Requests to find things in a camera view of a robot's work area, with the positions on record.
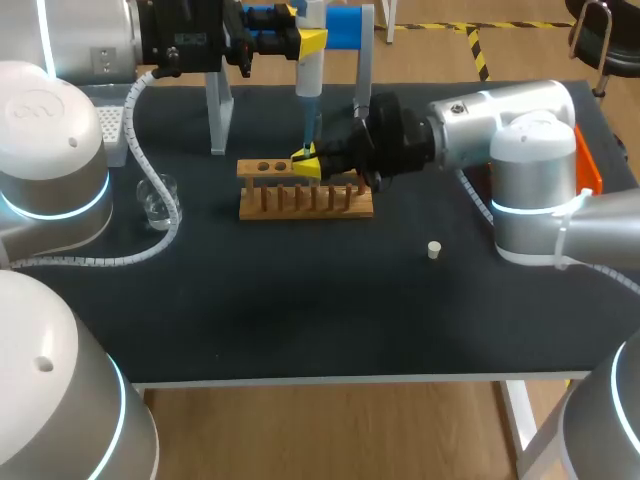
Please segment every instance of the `yellow and black tape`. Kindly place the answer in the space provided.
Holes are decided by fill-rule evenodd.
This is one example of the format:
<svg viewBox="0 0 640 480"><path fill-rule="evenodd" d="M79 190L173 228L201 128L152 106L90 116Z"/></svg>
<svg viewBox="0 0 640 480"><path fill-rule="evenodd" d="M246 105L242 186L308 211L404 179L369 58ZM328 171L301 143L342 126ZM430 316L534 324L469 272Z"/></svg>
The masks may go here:
<svg viewBox="0 0 640 480"><path fill-rule="evenodd" d="M573 22L437 22L437 23L403 23L396 25L396 30L458 30L467 28L570 28ZM376 25L376 30L385 30L383 25Z"/></svg>
<svg viewBox="0 0 640 480"><path fill-rule="evenodd" d="M476 63L476 70L481 82L487 82L491 80L489 75L489 69L487 68L487 62L484 59L484 54L480 48L480 38L478 37L478 29L467 27L467 38L469 39L469 46L471 47L471 53L473 53L473 59Z"/></svg>

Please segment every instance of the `small glass beaker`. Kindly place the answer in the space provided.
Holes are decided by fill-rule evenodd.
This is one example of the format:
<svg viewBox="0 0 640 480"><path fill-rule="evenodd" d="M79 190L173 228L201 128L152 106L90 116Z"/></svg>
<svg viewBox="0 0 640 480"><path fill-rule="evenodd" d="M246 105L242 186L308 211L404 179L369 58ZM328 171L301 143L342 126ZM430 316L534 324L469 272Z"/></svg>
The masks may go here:
<svg viewBox="0 0 640 480"><path fill-rule="evenodd" d="M165 187L167 187L167 190L171 193L173 201L176 202L176 207L178 207L178 217L182 220L182 207L180 206L180 200L178 199L178 184L175 178L171 175L165 174L159 174L158 176L162 180L162 183L164 183ZM156 190L156 187L151 183L151 180L148 178L140 180L140 183L138 183L138 187L136 188L136 197L144 207L144 211L149 219L149 225L151 225L155 230L168 230L169 225L171 225L169 211L160 197L160 194Z"/></svg>

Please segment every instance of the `robot logo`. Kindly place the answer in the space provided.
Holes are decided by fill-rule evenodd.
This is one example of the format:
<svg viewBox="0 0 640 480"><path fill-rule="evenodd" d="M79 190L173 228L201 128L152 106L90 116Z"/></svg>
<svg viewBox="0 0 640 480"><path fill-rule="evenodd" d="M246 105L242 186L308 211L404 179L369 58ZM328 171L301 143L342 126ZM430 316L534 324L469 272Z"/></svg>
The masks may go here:
<svg viewBox="0 0 640 480"><path fill-rule="evenodd" d="M21 122L42 122L64 115L60 98L47 90L29 90L12 99L7 106L9 116Z"/></svg>

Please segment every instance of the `orange object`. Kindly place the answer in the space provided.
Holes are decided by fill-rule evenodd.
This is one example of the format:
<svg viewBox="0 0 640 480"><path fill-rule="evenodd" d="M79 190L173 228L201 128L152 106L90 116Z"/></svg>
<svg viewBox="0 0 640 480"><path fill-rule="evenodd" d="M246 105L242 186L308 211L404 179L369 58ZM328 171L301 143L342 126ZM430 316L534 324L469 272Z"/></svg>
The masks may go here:
<svg viewBox="0 0 640 480"><path fill-rule="evenodd" d="M578 193L590 188L594 195L602 193L602 177L593 161L587 142L584 141L580 127L576 125L576 187Z"/></svg>

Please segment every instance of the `white cable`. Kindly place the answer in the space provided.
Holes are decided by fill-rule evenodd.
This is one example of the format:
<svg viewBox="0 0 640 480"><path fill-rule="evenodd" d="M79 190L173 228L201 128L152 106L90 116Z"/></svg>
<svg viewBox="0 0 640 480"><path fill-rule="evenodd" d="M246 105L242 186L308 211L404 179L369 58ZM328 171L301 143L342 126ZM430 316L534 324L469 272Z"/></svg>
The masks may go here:
<svg viewBox="0 0 640 480"><path fill-rule="evenodd" d="M178 214L178 208L176 202L173 200L171 193L162 182L158 174L155 172L149 160L145 156L138 139L136 137L136 131L133 126L133 112L140 97L140 94L147 86L155 82L155 77L151 72L145 73L141 76L131 87L127 99L124 103L124 133L129 144L129 148L133 153L133 156L138 161L138 164L142 168L142 171L151 181L151 184L156 188L160 198L167 207L169 212L169 229L165 236L153 247L136 253L135 255L128 255L126 257L118 258L90 258L90 257L33 257L26 260L18 260L11 264L11 268L23 268L23 267L35 267L44 265L56 265L56 266L73 266L73 267L120 267L123 265L132 265L147 260L158 253L162 252L165 248L171 244L173 239L178 233L178 227L180 225L180 216Z"/></svg>
<svg viewBox="0 0 640 480"><path fill-rule="evenodd" d="M489 209L486 207L486 205L484 204L482 199L478 196L478 194L476 193L475 189L471 185L471 182L469 182L469 179L467 178L467 176L462 172L462 170L456 170L456 176L458 177L458 179L460 180L460 183L462 183L462 186L465 188L465 190L467 191L467 193L469 194L469 196L473 200L473 203L475 203L476 207L478 207L478 210L480 210L480 213L482 213L484 218L491 225L493 225L493 214L489 211ZM625 277L620 272L618 272L618 271L616 271L616 270L614 270L612 268L609 268L606 265L591 265L591 264L588 264L588 263L585 263L583 265L595 270L596 272L600 272L600 273L612 278L616 282L621 283L623 286L627 287L633 293L635 293L637 295L640 295L640 285L635 283L630 278Z"/></svg>

